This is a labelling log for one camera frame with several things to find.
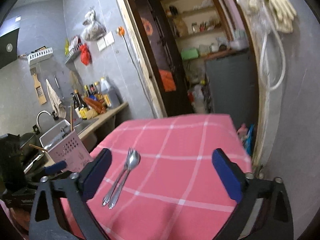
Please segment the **black range hood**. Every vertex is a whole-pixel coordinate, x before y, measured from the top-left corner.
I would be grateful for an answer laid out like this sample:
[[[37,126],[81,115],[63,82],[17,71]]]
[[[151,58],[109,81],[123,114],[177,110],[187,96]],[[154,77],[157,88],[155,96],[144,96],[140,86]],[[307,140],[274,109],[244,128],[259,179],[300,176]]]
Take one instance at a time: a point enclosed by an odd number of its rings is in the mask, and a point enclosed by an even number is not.
[[[0,68],[7,66],[17,59],[17,40],[19,29],[12,30],[1,36]]]

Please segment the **wooden shelf unit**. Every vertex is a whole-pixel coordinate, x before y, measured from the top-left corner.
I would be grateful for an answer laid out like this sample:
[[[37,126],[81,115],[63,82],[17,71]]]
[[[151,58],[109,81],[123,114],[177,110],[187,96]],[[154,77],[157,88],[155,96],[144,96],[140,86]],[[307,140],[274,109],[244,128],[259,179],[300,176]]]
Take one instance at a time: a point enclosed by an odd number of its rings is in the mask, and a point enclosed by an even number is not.
[[[219,47],[228,48],[233,40],[233,26],[221,0],[159,1],[180,53],[182,49],[197,48],[197,59],[201,59],[218,52]]]

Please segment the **dark grey cabinet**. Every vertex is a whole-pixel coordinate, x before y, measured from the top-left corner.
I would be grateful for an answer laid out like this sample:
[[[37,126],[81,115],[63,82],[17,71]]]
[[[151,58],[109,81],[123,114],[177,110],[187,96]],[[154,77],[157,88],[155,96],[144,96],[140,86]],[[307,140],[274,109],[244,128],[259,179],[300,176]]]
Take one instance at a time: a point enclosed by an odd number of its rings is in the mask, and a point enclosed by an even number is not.
[[[236,129],[257,124],[258,75],[249,50],[206,60],[205,77],[209,113],[228,114]]]

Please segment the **orange snack packet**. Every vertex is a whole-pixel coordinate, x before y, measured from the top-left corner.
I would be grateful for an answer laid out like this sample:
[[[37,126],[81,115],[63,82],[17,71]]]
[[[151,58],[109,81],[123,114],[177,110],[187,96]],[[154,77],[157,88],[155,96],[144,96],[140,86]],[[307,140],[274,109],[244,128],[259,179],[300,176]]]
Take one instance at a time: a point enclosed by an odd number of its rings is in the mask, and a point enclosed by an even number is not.
[[[84,97],[84,102],[91,106],[98,114],[106,113],[106,108],[99,101]]]

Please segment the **wooden board hanging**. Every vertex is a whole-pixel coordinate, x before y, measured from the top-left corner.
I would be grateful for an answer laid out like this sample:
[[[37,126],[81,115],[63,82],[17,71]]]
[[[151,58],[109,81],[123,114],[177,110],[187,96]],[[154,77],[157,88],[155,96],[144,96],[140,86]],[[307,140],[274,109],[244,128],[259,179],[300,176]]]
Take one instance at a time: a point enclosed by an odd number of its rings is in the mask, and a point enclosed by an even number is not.
[[[35,91],[36,91],[37,98],[39,100],[39,104],[40,105],[44,105],[47,102],[47,99],[46,99],[46,96],[44,94],[42,85],[41,85],[40,81],[38,80],[36,68],[31,68],[30,72],[31,72],[31,76],[32,76],[33,81],[34,81],[34,88],[35,88]]]

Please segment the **white perforated utensil holder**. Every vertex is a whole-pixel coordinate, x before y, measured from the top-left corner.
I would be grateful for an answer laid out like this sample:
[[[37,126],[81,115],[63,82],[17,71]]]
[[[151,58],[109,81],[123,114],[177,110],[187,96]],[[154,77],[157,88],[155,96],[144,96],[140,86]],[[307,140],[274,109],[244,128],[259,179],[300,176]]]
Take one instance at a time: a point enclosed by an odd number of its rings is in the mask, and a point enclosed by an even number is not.
[[[72,131],[52,147],[48,155],[55,163],[66,162],[67,166],[63,171],[81,172],[88,163],[93,161],[76,131]]]

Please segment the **dark sauce bottle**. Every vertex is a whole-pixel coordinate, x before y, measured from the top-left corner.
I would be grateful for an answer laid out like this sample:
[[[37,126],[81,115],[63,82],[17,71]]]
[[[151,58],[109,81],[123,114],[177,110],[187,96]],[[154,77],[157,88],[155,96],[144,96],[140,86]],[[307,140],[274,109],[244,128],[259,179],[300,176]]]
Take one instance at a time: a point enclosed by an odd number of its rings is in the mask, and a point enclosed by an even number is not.
[[[78,112],[83,120],[87,120],[87,112],[88,107],[87,104],[82,99],[81,95],[79,94],[78,90],[74,90],[74,95],[76,97],[76,101],[78,104]]]

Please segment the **beige hanging towel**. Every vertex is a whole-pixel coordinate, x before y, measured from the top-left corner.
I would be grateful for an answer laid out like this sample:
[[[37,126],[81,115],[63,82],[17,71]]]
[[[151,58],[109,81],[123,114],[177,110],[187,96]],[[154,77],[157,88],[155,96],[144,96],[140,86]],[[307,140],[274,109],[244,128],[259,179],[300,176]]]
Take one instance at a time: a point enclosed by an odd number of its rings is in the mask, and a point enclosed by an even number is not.
[[[49,96],[50,103],[52,105],[53,111],[57,114],[59,118],[66,118],[66,110],[64,105],[62,104],[61,99],[52,88],[48,79],[46,79],[47,92]]]

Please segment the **white wall switch plate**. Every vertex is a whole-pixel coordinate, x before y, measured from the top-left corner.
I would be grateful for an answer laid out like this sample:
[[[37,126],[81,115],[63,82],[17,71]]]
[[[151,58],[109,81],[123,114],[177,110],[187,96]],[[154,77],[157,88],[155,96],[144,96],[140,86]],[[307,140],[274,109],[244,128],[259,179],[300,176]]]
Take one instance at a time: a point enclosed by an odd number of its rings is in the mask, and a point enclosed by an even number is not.
[[[104,37],[100,38],[97,41],[98,50],[102,51],[108,46],[112,45],[113,43],[114,43],[114,36],[113,36],[113,33],[110,31]]]

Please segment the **dark wooden door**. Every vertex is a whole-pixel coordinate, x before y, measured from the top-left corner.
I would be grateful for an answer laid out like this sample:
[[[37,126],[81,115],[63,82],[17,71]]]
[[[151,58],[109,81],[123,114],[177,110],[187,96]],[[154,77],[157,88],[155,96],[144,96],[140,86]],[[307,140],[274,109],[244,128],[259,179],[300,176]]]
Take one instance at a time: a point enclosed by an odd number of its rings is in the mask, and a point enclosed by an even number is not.
[[[135,0],[135,4],[155,60],[152,71],[167,116],[193,113],[182,59],[160,1]]]

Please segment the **large silver spoon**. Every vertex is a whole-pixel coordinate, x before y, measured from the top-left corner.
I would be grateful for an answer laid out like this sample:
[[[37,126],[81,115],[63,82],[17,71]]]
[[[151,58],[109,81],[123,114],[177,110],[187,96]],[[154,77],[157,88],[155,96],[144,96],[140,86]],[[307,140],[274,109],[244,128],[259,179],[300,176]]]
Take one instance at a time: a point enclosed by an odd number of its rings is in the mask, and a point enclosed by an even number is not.
[[[125,162],[126,170],[124,173],[124,178],[120,181],[120,184],[117,186],[115,193],[112,194],[111,200],[108,203],[109,209],[112,209],[115,207],[116,203],[119,200],[123,187],[129,177],[130,172],[139,165],[140,159],[141,159],[140,154],[134,148],[130,148],[130,152]]]

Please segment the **cream rubber gloves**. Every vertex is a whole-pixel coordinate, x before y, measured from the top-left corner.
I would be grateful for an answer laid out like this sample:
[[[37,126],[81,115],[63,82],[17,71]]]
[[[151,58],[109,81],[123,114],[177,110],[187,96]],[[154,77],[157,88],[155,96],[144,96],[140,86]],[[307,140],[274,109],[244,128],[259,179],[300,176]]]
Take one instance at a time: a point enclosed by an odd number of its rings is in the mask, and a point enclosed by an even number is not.
[[[290,34],[293,32],[293,21],[297,12],[289,0],[264,0],[274,19],[277,31]]]

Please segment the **clear bag of dried goods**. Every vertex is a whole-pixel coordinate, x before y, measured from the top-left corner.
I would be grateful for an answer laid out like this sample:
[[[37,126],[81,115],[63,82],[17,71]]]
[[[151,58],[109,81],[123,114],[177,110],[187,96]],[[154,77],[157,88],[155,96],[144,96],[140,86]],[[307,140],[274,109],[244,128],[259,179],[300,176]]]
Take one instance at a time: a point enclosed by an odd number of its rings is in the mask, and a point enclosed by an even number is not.
[[[96,41],[106,35],[106,30],[95,18],[94,9],[85,14],[85,20],[82,25],[85,28],[81,33],[81,38],[85,41]]]

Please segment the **green box on shelf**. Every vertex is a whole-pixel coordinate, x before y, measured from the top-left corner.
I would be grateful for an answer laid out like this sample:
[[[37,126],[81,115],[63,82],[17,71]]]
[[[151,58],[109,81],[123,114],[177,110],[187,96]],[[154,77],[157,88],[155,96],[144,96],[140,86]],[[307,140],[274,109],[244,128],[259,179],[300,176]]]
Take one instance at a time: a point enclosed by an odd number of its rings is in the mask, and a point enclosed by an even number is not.
[[[182,49],[181,58],[183,61],[193,60],[199,58],[199,52],[197,48]]]

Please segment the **large soy sauce jug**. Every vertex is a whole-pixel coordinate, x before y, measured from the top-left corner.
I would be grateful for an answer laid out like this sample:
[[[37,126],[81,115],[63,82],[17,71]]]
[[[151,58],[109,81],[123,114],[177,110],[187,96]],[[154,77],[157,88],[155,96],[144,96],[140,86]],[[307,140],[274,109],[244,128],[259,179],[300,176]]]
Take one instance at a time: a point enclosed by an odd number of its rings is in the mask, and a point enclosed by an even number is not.
[[[110,109],[117,108],[120,106],[119,99],[117,97],[116,90],[111,84],[106,80],[105,77],[100,79],[101,94]]]

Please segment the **pink checked tablecloth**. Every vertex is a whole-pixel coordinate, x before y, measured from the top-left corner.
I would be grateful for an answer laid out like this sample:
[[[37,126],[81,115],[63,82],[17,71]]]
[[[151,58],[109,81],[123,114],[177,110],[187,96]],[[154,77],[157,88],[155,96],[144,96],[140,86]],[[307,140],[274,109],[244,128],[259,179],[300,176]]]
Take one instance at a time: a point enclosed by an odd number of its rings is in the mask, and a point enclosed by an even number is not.
[[[91,152],[112,153],[112,164],[88,201],[111,239],[212,239],[236,205],[212,165],[222,149],[244,171],[251,161],[226,114],[191,114],[130,120]],[[114,208],[103,197],[120,174],[129,148],[141,156]]]

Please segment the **white wall rack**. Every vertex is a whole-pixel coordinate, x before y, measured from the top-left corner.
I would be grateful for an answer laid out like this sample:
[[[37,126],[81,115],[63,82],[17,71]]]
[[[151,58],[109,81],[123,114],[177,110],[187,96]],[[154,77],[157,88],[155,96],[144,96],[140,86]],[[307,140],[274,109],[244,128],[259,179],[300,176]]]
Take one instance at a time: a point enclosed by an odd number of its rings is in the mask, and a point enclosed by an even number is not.
[[[52,57],[52,55],[53,55],[53,48],[52,47],[46,48],[43,50],[39,50],[34,53],[30,53],[27,56],[28,64],[29,64],[29,66],[32,66],[36,63],[39,63],[41,61],[49,59],[50,57]]]

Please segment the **chrome faucet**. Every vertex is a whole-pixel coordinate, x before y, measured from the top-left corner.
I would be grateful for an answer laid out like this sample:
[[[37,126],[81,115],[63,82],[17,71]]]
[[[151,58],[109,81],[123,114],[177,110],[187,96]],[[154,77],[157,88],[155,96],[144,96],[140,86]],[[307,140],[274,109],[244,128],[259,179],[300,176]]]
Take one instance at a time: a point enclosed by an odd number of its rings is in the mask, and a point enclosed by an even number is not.
[[[36,126],[38,130],[43,133],[46,132],[48,129],[53,127],[59,120],[58,115],[55,111],[40,111],[36,117]]]

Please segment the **red hanging bag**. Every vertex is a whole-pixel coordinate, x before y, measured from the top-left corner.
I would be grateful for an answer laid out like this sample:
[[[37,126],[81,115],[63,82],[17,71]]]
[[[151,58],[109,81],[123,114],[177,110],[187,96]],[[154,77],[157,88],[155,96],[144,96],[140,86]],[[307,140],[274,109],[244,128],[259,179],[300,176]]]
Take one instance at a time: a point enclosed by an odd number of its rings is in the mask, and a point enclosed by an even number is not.
[[[88,46],[86,43],[82,44],[80,47],[80,61],[85,65],[89,65],[92,61],[91,54],[89,52]]]

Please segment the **steel kitchen sink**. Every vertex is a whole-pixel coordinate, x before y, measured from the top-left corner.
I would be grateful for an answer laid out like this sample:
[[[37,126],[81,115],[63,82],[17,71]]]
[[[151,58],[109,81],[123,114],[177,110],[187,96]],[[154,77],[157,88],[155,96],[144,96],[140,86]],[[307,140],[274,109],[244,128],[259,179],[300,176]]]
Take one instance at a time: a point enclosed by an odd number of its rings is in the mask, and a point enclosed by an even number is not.
[[[73,129],[76,131],[77,134],[81,134],[83,131],[86,131],[87,129],[90,132],[95,131],[94,128],[91,126],[95,124],[98,121],[98,118],[93,118],[89,120],[82,120],[81,122],[77,122],[76,125],[73,127]]]

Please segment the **silver fork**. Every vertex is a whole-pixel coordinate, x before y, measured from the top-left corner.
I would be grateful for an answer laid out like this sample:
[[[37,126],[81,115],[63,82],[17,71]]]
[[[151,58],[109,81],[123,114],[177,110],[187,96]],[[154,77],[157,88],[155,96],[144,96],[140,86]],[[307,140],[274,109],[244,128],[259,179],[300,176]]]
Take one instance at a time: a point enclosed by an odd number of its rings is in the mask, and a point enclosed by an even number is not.
[[[124,173],[126,170],[126,164],[124,163],[124,167],[121,170],[120,174],[117,176],[116,180],[114,181],[113,185],[111,186],[111,188],[109,189],[108,193],[103,197],[103,202],[102,202],[102,206],[106,206],[109,201],[111,200],[112,194],[115,193],[117,186],[120,184],[120,181],[124,178]]]

